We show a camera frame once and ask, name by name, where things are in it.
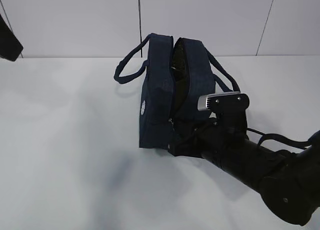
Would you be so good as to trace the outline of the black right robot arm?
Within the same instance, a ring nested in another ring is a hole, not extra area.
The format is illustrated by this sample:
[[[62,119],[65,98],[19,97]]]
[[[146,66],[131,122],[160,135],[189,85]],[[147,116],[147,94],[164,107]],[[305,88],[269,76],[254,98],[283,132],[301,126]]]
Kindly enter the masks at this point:
[[[278,218],[306,225],[320,206],[320,135],[313,134],[301,153],[272,151],[249,140],[245,117],[178,121],[173,156],[205,159],[260,194]]]

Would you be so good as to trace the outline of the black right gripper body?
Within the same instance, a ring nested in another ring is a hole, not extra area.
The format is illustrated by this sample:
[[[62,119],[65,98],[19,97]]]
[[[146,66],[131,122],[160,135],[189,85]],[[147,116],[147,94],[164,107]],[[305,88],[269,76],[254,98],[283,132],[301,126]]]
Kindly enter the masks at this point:
[[[210,117],[206,120],[179,121],[168,152],[175,156],[201,158],[203,153],[220,155],[230,145],[246,139],[246,117]]]

